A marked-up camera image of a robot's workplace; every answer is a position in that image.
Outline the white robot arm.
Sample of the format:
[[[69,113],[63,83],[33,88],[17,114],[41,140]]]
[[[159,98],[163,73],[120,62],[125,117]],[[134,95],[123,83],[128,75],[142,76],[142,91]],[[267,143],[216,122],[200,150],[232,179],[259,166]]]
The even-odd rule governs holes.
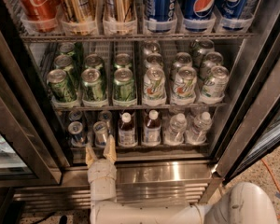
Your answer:
[[[115,139],[99,159],[90,145],[85,162],[91,190],[91,224],[278,224],[273,204],[259,186],[241,182],[207,205],[132,207],[117,202]]]

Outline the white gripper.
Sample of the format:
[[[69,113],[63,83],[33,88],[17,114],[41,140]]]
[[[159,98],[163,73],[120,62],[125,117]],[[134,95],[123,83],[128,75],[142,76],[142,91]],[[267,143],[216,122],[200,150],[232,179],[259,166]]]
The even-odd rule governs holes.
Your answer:
[[[85,162],[88,170],[88,181],[91,186],[91,200],[103,201],[116,198],[117,169],[112,162],[117,160],[116,143],[112,134],[108,136],[105,159],[97,160],[91,145],[85,147]]]

